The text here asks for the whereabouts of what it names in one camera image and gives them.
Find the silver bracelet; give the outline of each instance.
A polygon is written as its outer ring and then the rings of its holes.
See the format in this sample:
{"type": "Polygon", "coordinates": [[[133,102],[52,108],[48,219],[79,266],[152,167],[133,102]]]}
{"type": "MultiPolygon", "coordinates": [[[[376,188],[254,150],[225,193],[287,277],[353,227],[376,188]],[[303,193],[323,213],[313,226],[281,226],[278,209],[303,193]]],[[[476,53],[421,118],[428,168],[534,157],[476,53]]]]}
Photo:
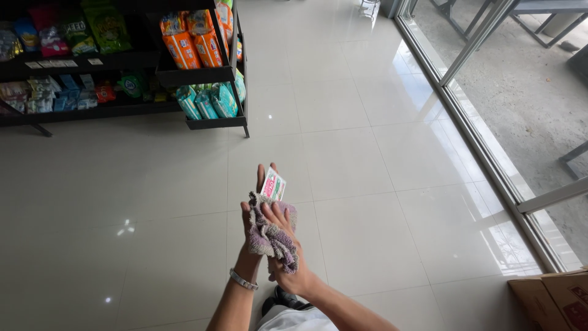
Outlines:
{"type": "Polygon", "coordinates": [[[231,278],[233,278],[237,283],[239,283],[239,285],[243,286],[244,288],[248,289],[248,290],[254,290],[257,291],[257,289],[259,288],[259,286],[257,285],[257,283],[255,283],[255,285],[253,285],[252,283],[249,283],[248,281],[246,281],[245,279],[239,277],[239,275],[233,270],[233,268],[231,268],[229,270],[229,275],[231,278]]]}

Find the black shoe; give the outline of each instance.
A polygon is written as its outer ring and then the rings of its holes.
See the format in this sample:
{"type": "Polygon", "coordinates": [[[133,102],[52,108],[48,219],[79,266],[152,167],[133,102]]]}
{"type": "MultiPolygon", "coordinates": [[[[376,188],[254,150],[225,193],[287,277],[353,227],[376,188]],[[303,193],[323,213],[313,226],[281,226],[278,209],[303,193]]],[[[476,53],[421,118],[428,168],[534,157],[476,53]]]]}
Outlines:
{"type": "Polygon", "coordinates": [[[261,306],[261,316],[264,317],[265,314],[267,314],[268,311],[276,304],[278,303],[276,302],[276,299],[274,297],[269,297],[265,299],[265,301],[263,302],[263,306],[261,306]]]}
{"type": "Polygon", "coordinates": [[[298,301],[298,298],[294,294],[284,291],[279,285],[276,285],[273,295],[276,297],[277,304],[288,308],[298,309],[304,305],[304,302],[298,301]]]}

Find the right hand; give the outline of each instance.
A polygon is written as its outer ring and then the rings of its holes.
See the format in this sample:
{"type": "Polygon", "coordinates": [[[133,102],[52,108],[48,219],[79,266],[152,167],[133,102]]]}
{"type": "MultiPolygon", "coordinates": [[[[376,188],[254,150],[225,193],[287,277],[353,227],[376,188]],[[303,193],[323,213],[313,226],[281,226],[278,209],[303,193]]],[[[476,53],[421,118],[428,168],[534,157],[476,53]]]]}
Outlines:
{"type": "Polygon", "coordinates": [[[273,203],[271,208],[268,204],[263,203],[261,206],[261,211],[266,219],[275,225],[277,225],[280,229],[284,230],[286,234],[292,239],[294,246],[296,246],[296,253],[298,254],[298,271],[294,274],[288,274],[284,271],[282,263],[273,257],[268,257],[269,262],[269,270],[272,272],[273,278],[278,282],[281,288],[284,291],[295,294],[301,297],[306,297],[309,293],[312,292],[313,286],[317,283],[317,276],[308,269],[306,265],[306,260],[304,259],[304,254],[302,252],[302,246],[300,246],[300,242],[294,236],[294,231],[292,230],[292,225],[290,223],[290,212],[288,209],[285,210],[285,213],[282,214],[280,212],[280,208],[278,204],[273,203]]]}

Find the green snack bag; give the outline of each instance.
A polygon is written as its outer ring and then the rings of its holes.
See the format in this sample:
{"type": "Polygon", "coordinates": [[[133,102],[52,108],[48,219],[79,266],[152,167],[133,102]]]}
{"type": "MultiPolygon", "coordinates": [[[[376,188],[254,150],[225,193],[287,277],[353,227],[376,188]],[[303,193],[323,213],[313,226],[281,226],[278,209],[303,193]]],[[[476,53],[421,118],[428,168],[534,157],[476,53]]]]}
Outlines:
{"type": "Polygon", "coordinates": [[[90,27],[81,12],[65,15],[65,19],[61,21],[61,31],[74,55],[98,52],[90,27]]]}
{"type": "Polygon", "coordinates": [[[116,82],[120,85],[125,93],[130,97],[138,98],[143,93],[141,83],[137,77],[133,75],[123,76],[120,81],[116,82]]]}
{"type": "Polygon", "coordinates": [[[99,5],[83,9],[100,46],[101,54],[132,49],[131,38],[126,31],[124,17],[111,5],[99,5]]]}

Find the purple towel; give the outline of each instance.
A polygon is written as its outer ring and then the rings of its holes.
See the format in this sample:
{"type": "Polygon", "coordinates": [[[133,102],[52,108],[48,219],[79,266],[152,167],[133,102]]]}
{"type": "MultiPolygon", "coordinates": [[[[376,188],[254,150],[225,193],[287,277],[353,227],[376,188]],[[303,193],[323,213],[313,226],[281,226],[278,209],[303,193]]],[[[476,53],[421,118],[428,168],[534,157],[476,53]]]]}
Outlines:
{"type": "Polygon", "coordinates": [[[251,206],[249,222],[251,229],[249,230],[249,251],[259,255],[267,255],[275,257],[284,265],[284,271],[287,273],[295,273],[298,270],[298,254],[296,254],[296,246],[292,239],[280,229],[277,225],[268,222],[261,212],[261,204],[267,203],[269,206],[277,202],[280,206],[280,211],[284,212],[286,208],[290,212],[290,223],[292,230],[296,231],[296,221],[298,214],[294,206],[277,201],[258,193],[250,192],[249,205],[251,206]]]}

